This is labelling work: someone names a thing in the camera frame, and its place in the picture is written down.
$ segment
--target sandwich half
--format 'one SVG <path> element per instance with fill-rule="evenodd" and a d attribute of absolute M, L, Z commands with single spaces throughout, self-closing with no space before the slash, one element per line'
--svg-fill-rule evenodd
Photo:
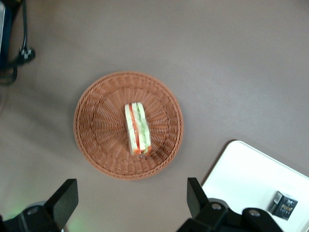
<path fill-rule="evenodd" d="M 140 102 L 125 105 L 129 146 L 132 155 L 149 155 L 151 140 L 144 107 Z"/>

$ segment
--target small box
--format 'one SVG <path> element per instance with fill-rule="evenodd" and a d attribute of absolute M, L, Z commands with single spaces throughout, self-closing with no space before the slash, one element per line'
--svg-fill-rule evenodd
<path fill-rule="evenodd" d="M 298 201 L 292 199 L 289 195 L 277 192 L 268 211 L 275 216 L 288 220 Z"/>

